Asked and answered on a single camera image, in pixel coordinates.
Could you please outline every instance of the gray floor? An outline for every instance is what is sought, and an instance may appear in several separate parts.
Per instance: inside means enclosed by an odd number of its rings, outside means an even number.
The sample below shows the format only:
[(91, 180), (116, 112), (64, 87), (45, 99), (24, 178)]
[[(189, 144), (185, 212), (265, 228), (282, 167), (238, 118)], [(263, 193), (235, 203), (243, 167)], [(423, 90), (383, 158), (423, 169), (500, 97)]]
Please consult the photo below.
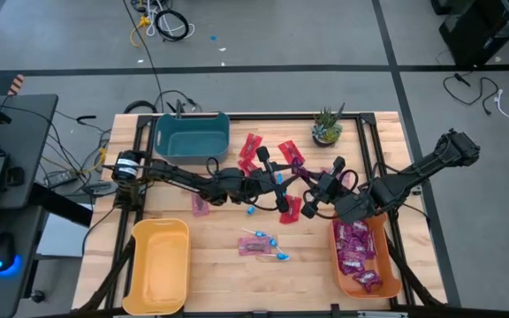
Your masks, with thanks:
[[(452, 63), (437, 31), (443, 18), (433, 14), (429, 1), (380, 3), (399, 64)], [(198, 30), (185, 42), (147, 38), (156, 66), (387, 65), (369, 0), (319, 4), (174, 0), (174, 4)], [(7, 0), (0, 14), (0, 70), (147, 68), (144, 50), (128, 41), (131, 28), (119, 1)], [(509, 43), (497, 57), (500, 62), (493, 59), (492, 64), (509, 64)], [(443, 171), (432, 184), (462, 306), (509, 310), (509, 119), (491, 101), (491, 117), (480, 103), (466, 107), (454, 101), (441, 85), (450, 75), (401, 74), (424, 154), (450, 127), (467, 132), (482, 146), (477, 164)], [(509, 72), (475, 73), (468, 80), (477, 87), (481, 76), (505, 90), (503, 104), (509, 112)], [(346, 110), (400, 110), (389, 72), (198, 73), (159, 78), (163, 90), (180, 89), (205, 110), (318, 110), (342, 102)], [(476, 95), (474, 88), (467, 90), (455, 82), (450, 87), (466, 99)], [(158, 91), (152, 75), (27, 77), (21, 94), (39, 93), (58, 94), (59, 110), (75, 117), (97, 115), (95, 124), (107, 127), (128, 103), (152, 102)], [(176, 98), (168, 95), (165, 101)], [(91, 128), (59, 115), (54, 123), (78, 160), (95, 147), (99, 134)], [(57, 159), (49, 149), (45, 155)], [(43, 276), (56, 276), (59, 283), (42, 287), (49, 292), (43, 306), (22, 303), (18, 316), (66, 311), (79, 265), (70, 260), (41, 267)]]

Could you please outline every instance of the orange plastic bin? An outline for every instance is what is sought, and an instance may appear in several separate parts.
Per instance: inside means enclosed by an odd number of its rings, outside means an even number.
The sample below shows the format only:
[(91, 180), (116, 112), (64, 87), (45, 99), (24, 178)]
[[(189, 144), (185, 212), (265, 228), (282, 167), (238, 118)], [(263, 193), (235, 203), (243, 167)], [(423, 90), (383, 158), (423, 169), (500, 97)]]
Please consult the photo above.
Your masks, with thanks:
[(394, 277), (390, 255), (388, 254), (388, 245), (384, 235), (384, 222), (386, 214), (374, 216), (364, 220), (371, 231), (375, 241), (376, 257), (373, 260), (367, 260), (366, 270), (373, 269), (382, 278), (382, 286), (373, 286), (372, 292), (366, 292), (362, 286), (353, 280), (353, 274), (343, 275), (339, 269), (337, 249), (335, 247), (335, 235), (333, 232), (333, 222), (330, 224), (330, 252), (331, 264), (333, 264), (333, 276), (337, 286), (348, 296), (356, 299), (388, 299), (398, 295), (402, 289), (402, 282)]
[(123, 299), (127, 313), (173, 314), (184, 306), (190, 276), (189, 234), (178, 219), (150, 219), (133, 227), (133, 279)]

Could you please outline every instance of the teal plastic bin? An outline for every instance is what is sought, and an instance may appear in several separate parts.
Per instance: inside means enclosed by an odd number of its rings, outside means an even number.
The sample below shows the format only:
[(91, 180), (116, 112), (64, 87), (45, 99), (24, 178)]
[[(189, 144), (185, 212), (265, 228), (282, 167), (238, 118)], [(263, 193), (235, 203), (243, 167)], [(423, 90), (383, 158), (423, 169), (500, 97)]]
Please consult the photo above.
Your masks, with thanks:
[(229, 117), (175, 118), (164, 114), (156, 123), (156, 152), (172, 164), (205, 164), (210, 157), (222, 162), (229, 148)]

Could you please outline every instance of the black desk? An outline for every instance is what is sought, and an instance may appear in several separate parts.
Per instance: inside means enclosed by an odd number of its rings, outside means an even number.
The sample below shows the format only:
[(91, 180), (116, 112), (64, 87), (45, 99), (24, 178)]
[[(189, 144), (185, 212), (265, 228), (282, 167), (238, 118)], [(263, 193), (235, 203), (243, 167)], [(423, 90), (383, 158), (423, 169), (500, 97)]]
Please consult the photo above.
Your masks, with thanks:
[[(6, 96), (0, 96), (0, 104)], [(29, 110), (52, 120), (56, 95), (18, 95), (7, 99), (5, 106)], [(0, 147), (10, 156), (10, 168), (25, 171), (25, 183), (2, 186), (0, 192), (0, 232), (9, 231), (15, 238), (20, 257), (19, 269), (0, 276), (0, 317), (13, 316), (19, 300), (30, 294), (37, 260), (34, 257), (47, 212), (75, 223), (89, 226), (91, 211), (34, 182), (42, 150), (49, 134), (49, 122), (35, 114), (3, 108), (11, 123), (0, 125)]]
[(45, 214), (42, 207), (0, 210), (0, 232), (13, 234), (19, 257), (16, 260), (19, 263), (16, 270), (0, 274), (0, 317), (15, 315), (19, 300), (31, 292), (28, 288), (29, 273)]

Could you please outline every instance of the yellow basket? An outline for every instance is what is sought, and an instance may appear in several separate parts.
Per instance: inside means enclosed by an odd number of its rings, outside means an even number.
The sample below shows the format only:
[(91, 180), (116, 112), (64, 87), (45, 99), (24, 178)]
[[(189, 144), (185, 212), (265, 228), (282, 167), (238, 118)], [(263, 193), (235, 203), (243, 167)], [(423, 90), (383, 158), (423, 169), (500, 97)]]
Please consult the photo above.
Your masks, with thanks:
[(190, 277), (190, 232), (178, 219), (150, 219), (133, 227), (131, 291), (123, 299), (131, 315), (174, 314), (186, 302)]

